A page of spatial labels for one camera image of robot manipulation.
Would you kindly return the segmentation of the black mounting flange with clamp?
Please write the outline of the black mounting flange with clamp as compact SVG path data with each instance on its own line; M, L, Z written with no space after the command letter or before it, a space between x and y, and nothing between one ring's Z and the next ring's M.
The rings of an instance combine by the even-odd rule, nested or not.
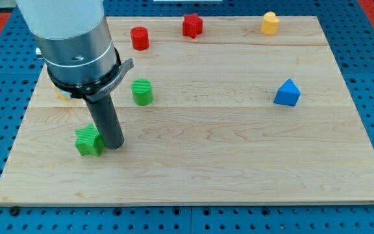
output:
M55 73L55 69L47 68L53 84L71 98L97 102L109 95L123 80L126 73L134 67L133 60L122 62L117 49L114 49L115 65L106 73L97 72L95 66L88 64L82 67L66 67L65 72Z

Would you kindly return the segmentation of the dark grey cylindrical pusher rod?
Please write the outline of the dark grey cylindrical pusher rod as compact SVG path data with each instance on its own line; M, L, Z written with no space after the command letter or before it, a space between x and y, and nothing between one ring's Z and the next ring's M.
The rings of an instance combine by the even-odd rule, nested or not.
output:
M111 96L108 94L97 101L85 102L105 147L110 150L120 148L125 139Z

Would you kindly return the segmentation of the yellow block behind arm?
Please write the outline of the yellow block behind arm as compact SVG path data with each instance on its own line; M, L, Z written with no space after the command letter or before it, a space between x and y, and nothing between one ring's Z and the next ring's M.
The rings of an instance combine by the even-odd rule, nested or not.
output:
M55 93L57 94L59 98L63 100L71 99L71 94L69 92L59 89L54 83L52 84L52 89L55 91Z

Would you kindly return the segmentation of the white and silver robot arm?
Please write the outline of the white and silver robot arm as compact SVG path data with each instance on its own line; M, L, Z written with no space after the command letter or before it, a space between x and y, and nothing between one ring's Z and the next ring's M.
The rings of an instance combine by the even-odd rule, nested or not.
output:
M108 149L124 136L110 96L134 66L121 61L102 0L17 0L54 85L84 99Z

